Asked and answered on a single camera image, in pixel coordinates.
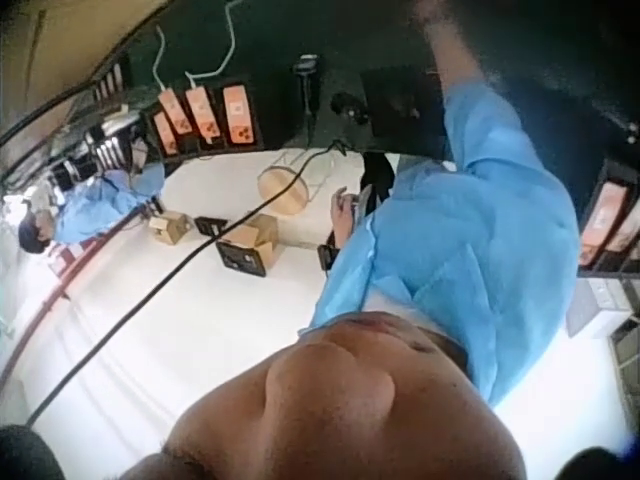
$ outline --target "skin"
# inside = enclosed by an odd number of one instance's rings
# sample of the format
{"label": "skin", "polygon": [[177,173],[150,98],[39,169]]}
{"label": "skin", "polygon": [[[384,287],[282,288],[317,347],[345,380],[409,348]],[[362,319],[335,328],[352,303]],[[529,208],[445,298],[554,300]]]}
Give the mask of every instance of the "skin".
{"label": "skin", "polygon": [[342,187],[331,197],[331,223],[335,236],[336,248],[342,250],[353,233],[353,195],[346,195],[346,187]]}
{"label": "skin", "polygon": [[[415,16],[445,92],[482,78],[441,2],[418,1]],[[332,202],[342,244],[349,202],[344,190]],[[122,478],[525,478],[516,443],[467,378],[464,351],[385,312],[339,320],[206,395],[161,453]]]}
{"label": "skin", "polygon": [[49,210],[40,210],[35,213],[36,226],[38,227],[38,240],[51,240],[55,234],[56,223]]}

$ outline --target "barcode scanner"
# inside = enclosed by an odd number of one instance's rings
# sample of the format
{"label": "barcode scanner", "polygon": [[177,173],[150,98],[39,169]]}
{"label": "barcode scanner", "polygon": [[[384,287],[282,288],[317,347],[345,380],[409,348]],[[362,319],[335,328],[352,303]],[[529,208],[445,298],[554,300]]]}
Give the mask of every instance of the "barcode scanner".
{"label": "barcode scanner", "polygon": [[304,107],[305,124],[307,128],[307,148],[313,141],[318,109],[320,106],[320,84],[318,82],[320,57],[315,54],[301,55],[293,66],[293,73],[300,81],[300,92]]}

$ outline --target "brown box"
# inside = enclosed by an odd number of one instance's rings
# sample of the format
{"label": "brown box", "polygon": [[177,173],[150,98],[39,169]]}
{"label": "brown box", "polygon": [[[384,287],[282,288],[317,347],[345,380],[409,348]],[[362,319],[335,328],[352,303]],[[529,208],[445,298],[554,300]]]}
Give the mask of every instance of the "brown box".
{"label": "brown box", "polygon": [[270,215],[258,214],[222,237],[220,242],[255,251],[268,270],[275,263],[278,220]]}
{"label": "brown box", "polygon": [[191,221],[184,213],[165,212],[151,217],[149,228],[159,242],[175,245],[191,230]]}

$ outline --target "person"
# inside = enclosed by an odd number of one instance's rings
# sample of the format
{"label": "person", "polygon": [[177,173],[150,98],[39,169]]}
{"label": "person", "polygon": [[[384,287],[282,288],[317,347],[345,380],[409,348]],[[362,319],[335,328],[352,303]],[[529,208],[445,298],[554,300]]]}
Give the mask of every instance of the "person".
{"label": "person", "polygon": [[447,13],[416,0],[458,173],[417,165],[351,231],[299,340],[199,400],[123,479],[521,479],[492,411],[568,308],[579,233]]}
{"label": "person", "polygon": [[18,226],[20,247],[41,254],[51,241],[71,245],[102,234],[151,201],[162,190],[164,178],[162,163],[153,163],[133,181],[123,170],[110,170],[76,185],[65,194],[58,215],[50,209],[27,213]]}

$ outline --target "orange label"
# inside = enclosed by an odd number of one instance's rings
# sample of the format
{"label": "orange label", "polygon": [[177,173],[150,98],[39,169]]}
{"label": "orange label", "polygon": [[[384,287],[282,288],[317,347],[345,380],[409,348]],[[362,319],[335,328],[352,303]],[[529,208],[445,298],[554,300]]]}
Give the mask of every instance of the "orange label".
{"label": "orange label", "polygon": [[582,243],[594,247],[600,247],[604,243],[620,215],[626,194],[625,187],[612,182],[604,184],[589,223],[582,234]]}
{"label": "orange label", "polygon": [[607,245],[607,250],[620,253],[631,245],[633,239],[640,232],[640,200],[636,202],[635,207],[629,213],[620,229],[616,232],[613,240]]}
{"label": "orange label", "polygon": [[176,129],[179,135],[185,135],[193,131],[191,123],[189,123],[189,119],[187,119],[187,115],[184,113],[173,89],[169,88],[162,92],[158,96],[158,100],[160,100],[164,111],[167,112],[169,120],[173,124],[173,128]]}
{"label": "orange label", "polygon": [[194,88],[187,91],[187,101],[193,112],[193,117],[198,124],[200,135],[207,141],[212,143],[214,138],[220,136],[220,128],[216,121],[216,116],[211,108],[207,91],[204,87]]}
{"label": "orange label", "polygon": [[231,142],[240,145],[253,143],[255,136],[246,89],[242,85],[227,87],[223,95]]}
{"label": "orange label", "polygon": [[176,137],[173,136],[171,125],[169,125],[169,121],[164,112],[156,114],[156,116],[153,117],[153,121],[156,124],[156,129],[158,130],[158,135],[160,135],[165,153],[167,155],[177,155],[178,144],[176,143]]}

